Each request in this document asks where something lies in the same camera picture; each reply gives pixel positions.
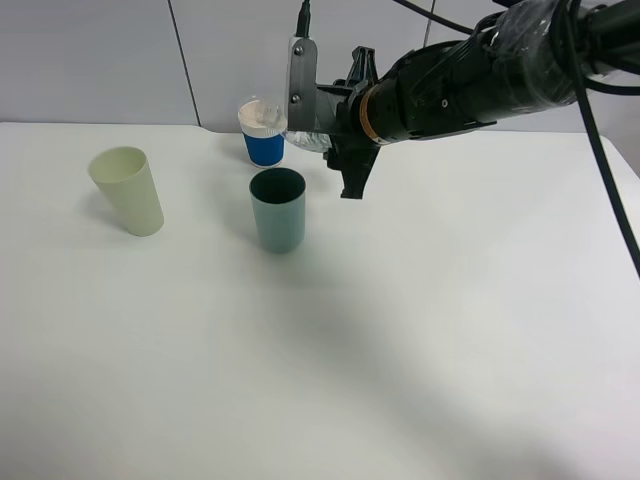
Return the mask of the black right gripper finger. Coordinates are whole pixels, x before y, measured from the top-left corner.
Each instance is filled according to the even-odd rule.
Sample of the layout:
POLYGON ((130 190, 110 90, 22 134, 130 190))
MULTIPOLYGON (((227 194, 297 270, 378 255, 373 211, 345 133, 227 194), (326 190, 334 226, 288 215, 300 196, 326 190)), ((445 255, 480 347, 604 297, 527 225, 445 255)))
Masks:
POLYGON ((373 48, 358 46, 352 52, 352 65, 346 77, 346 87, 355 93, 366 92, 378 83, 373 48))
POLYGON ((354 200, 363 198, 367 181, 379 151, 380 147, 378 145, 341 148, 339 157, 342 162, 342 198, 354 200))

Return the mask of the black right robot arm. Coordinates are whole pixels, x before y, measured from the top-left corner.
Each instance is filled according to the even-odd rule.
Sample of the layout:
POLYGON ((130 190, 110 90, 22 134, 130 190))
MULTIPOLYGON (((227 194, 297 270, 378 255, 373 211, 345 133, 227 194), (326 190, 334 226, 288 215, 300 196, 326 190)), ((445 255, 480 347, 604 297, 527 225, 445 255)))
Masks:
POLYGON ((570 59, 588 77, 639 70, 639 4, 591 9, 520 1, 480 20, 464 41, 414 50, 378 76, 374 52, 356 48, 324 158, 342 195, 360 199, 379 149, 465 133, 576 100, 570 59))

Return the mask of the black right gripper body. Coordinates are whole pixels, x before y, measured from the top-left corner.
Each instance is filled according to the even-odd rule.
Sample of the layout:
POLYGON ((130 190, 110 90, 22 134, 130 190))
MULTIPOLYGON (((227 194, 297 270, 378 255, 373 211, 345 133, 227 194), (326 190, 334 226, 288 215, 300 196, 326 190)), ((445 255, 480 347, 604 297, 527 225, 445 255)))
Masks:
POLYGON ((334 82, 317 86, 316 126, 329 136, 323 154, 329 168, 372 168, 380 147, 360 124, 360 103, 370 82, 334 82))

